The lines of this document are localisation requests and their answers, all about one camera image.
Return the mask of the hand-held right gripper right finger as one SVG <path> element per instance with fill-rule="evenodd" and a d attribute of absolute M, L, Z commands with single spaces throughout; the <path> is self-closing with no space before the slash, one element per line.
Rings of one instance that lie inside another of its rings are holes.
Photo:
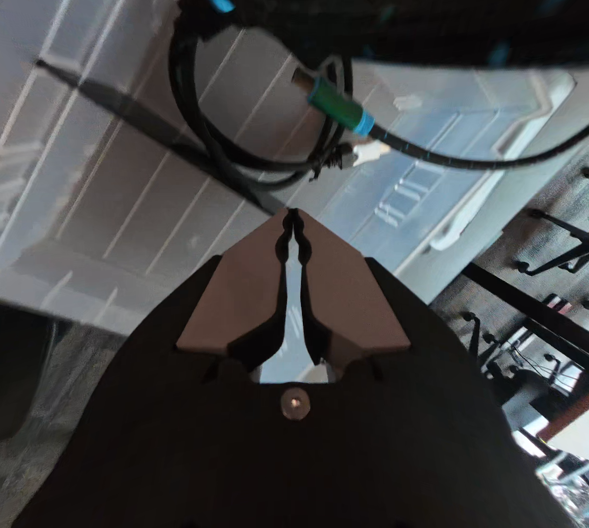
<path fill-rule="evenodd" d="M 314 364 L 325 363 L 330 381 L 352 362 L 411 347 L 357 249 L 301 209 L 293 210 L 293 234 L 305 345 Z"/>

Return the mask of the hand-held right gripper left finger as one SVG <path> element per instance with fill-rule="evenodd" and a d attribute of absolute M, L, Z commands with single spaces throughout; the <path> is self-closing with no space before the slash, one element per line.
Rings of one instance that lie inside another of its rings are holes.
<path fill-rule="evenodd" d="M 284 339 L 290 239 L 283 208 L 224 252 L 177 349 L 229 357 L 249 372 L 274 355 Z"/>

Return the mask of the black metal table leg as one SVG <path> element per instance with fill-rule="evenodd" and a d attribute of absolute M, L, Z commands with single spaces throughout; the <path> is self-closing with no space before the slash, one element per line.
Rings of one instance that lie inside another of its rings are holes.
<path fill-rule="evenodd" d="M 585 328 L 472 262 L 461 274 L 532 320 L 538 337 L 588 370 L 588 331 Z"/>

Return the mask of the clear plastic bin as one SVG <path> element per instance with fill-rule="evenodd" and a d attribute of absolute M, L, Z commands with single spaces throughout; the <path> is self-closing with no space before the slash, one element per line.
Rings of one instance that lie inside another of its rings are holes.
<path fill-rule="evenodd" d="M 1 0 L 1 298 L 129 333 L 210 255 L 265 215 L 66 84 L 42 58 L 128 91 L 186 132 L 167 79 L 176 0 Z M 207 116 L 248 151 L 303 159 L 322 117 L 296 60 L 262 32 L 199 46 Z M 450 155 L 549 148 L 576 131 L 580 71 L 435 71 L 354 62 L 354 93 L 388 129 Z M 468 261 L 466 211 L 501 176 L 444 173 L 399 154 L 273 193 L 385 267 L 433 251 Z"/>

